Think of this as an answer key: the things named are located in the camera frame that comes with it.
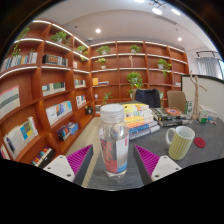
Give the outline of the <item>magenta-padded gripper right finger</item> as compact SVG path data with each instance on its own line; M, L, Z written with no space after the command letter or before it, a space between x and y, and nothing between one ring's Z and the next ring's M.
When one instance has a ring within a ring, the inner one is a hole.
M133 155L144 185L181 170L167 155L158 156L138 145L134 146Z

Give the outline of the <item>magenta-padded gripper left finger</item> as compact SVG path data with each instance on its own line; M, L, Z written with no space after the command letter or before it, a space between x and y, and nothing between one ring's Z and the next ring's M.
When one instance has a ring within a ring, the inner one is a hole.
M68 156L57 156L44 170L81 186L92 156L93 145L90 144Z

